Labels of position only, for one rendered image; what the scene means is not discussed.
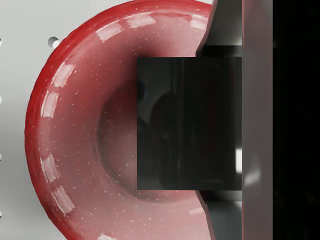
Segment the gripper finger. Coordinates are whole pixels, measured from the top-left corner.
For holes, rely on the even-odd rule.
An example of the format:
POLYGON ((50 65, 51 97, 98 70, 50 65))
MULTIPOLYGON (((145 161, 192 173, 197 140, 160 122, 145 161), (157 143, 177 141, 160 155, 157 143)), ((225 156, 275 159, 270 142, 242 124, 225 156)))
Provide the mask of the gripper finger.
POLYGON ((197 190, 211 240, 242 240, 242 191, 197 190))
POLYGON ((242 0, 213 0, 195 56, 242 56, 242 0))

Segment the red mug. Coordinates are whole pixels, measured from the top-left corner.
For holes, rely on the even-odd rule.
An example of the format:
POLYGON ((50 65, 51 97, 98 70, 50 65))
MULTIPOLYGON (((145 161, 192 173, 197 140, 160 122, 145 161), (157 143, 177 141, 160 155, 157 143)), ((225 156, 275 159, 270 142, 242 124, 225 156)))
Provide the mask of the red mug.
POLYGON ((30 95, 31 182, 67 240, 215 240, 194 191, 137 190, 137 57, 192 57, 211 6, 133 0, 72 31, 30 95))

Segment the grey cube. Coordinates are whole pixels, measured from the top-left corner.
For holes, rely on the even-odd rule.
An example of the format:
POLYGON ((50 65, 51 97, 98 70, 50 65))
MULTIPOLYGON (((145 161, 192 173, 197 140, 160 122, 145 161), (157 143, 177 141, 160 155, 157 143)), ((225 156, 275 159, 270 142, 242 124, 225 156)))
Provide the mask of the grey cube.
POLYGON ((239 191, 242 58, 139 57, 137 188, 239 191))

